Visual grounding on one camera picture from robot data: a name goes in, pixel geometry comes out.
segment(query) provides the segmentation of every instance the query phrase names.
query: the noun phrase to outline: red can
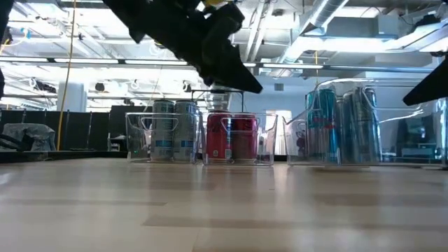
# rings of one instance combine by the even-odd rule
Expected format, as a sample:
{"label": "red can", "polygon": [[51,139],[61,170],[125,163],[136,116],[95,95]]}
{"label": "red can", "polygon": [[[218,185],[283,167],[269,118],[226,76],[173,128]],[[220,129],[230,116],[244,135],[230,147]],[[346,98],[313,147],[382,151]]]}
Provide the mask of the red can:
{"label": "red can", "polygon": [[226,111],[211,111],[207,117],[206,154],[209,159],[232,158],[231,123],[232,116]]}
{"label": "red can", "polygon": [[258,120],[252,113],[234,115],[232,124],[233,158],[254,160],[257,158]]}

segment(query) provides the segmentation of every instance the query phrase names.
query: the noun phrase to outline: yellow part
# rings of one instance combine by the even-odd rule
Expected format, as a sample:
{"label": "yellow part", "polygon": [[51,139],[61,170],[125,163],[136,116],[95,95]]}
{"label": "yellow part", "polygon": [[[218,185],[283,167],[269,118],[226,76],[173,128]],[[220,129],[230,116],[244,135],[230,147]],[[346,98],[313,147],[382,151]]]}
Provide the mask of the yellow part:
{"label": "yellow part", "polygon": [[62,116],[64,115],[64,103],[67,95],[67,86],[69,85],[71,58],[73,57],[73,43],[75,32],[75,16],[76,16],[76,0],[73,1],[73,20],[71,21],[71,38],[70,38],[70,53],[69,53],[69,65],[67,68],[67,76],[65,78],[64,94],[62,95],[61,112],[59,113],[59,123],[57,126],[57,150],[60,151],[61,147],[61,133],[62,133]]}

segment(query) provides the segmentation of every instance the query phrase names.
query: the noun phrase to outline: wall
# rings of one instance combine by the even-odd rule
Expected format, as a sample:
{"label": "wall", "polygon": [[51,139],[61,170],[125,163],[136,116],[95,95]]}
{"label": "wall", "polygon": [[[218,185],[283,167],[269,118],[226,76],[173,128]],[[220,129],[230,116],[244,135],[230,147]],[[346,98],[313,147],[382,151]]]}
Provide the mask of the wall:
{"label": "wall", "polygon": [[[301,77],[292,78],[272,78],[269,76],[257,76],[263,86],[261,94],[244,93],[245,111],[254,113],[266,113],[266,110],[286,110],[291,111],[293,116],[298,115],[305,109],[305,95],[311,92],[316,79],[307,80]],[[332,78],[319,78],[319,82]],[[274,91],[275,83],[283,83],[284,91]],[[241,96],[233,94],[230,100],[230,111],[241,111]]]}

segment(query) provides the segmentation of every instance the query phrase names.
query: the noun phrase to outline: exposed duct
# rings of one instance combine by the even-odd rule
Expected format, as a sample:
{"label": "exposed duct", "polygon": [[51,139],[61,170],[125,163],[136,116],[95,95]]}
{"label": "exposed duct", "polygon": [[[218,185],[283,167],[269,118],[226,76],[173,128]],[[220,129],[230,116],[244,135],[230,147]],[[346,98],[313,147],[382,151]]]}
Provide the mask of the exposed duct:
{"label": "exposed duct", "polygon": [[325,34],[328,23],[334,18],[336,11],[344,7],[349,0],[316,0],[311,10],[311,15],[303,23],[300,35],[315,29],[321,29],[321,35]]}
{"label": "exposed duct", "polygon": [[[313,30],[319,30],[318,34],[324,35],[326,26],[334,18],[336,11],[344,7],[349,0],[316,0],[313,9],[303,19],[306,21],[300,24],[300,35]],[[314,40],[298,36],[294,42],[283,52],[278,63],[291,64],[297,61],[301,54],[309,48],[309,43]]]}

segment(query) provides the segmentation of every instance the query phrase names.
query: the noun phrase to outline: plastic bin handle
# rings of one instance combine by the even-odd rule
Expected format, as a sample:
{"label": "plastic bin handle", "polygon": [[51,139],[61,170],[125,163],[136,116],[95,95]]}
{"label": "plastic bin handle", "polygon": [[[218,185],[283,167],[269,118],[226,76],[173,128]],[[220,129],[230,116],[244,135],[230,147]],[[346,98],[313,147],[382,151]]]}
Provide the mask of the plastic bin handle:
{"label": "plastic bin handle", "polygon": [[[381,88],[403,88],[403,87],[411,88],[411,89],[413,88],[410,86],[393,86],[393,85],[381,86]],[[363,96],[364,96],[365,100],[367,101],[367,104],[373,110],[376,110],[376,111],[418,111],[421,109],[421,104],[419,104],[415,108],[396,108],[396,107],[377,108],[376,106],[373,106],[372,102],[370,102],[370,98],[365,93],[365,90],[368,88],[378,88],[378,86],[369,85],[369,86],[363,87]]]}
{"label": "plastic bin handle", "polygon": [[[256,121],[256,126],[255,126],[255,130],[228,130],[227,127],[225,126],[224,120],[253,120],[255,119]],[[260,125],[260,119],[259,118],[221,118],[221,124],[223,125],[224,129],[228,132],[231,133],[251,133],[251,132],[257,132],[258,131],[258,126]]]}
{"label": "plastic bin handle", "polygon": [[[148,129],[144,123],[144,120],[173,120],[174,124],[173,124],[173,128],[172,129],[158,129],[158,130],[154,130],[154,129]],[[141,126],[148,131],[152,131],[152,132],[172,132],[173,130],[176,129],[177,125],[179,124],[179,120],[177,120],[177,118],[154,118],[154,117],[143,117],[140,118],[140,122],[141,122]]]}

